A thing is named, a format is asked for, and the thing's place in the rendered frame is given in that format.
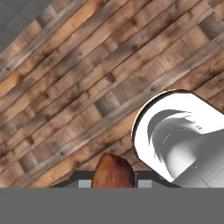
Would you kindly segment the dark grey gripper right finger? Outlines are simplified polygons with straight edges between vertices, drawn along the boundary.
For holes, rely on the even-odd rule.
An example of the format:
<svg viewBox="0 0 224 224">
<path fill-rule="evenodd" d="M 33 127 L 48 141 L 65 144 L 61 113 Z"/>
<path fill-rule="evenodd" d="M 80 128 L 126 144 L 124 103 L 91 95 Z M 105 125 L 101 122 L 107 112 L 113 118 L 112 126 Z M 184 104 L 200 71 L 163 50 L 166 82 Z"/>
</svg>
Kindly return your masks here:
<svg viewBox="0 0 224 224">
<path fill-rule="evenodd" d="M 135 177 L 137 188 L 179 188 L 178 185 L 161 178 L 154 171 L 135 171 Z"/>
</svg>

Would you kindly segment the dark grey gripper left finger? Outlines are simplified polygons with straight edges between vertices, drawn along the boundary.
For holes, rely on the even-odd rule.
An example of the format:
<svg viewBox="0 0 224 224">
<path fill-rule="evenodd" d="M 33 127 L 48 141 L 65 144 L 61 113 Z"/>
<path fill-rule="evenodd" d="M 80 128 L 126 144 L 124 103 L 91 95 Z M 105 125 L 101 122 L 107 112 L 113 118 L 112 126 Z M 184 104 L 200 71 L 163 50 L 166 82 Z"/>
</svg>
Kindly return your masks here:
<svg viewBox="0 0 224 224">
<path fill-rule="evenodd" d="M 93 171 L 75 171 L 68 180 L 53 185 L 53 187 L 90 188 L 93 174 Z"/>
</svg>

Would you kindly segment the brown chicken drumstick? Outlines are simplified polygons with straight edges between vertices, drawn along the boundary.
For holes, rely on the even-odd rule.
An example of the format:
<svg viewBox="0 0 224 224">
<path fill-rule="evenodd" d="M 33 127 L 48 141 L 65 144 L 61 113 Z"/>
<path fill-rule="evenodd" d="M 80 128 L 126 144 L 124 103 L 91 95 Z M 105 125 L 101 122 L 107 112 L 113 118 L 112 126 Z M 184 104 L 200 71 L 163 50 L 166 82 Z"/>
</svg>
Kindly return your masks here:
<svg viewBox="0 0 224 224">
<path fill-rule="evenodd" d="M 132 188 L 136 184 L 130 163 L 115 154 L 104 153 L 94 169 L 92 188 Z"/>
</svg>

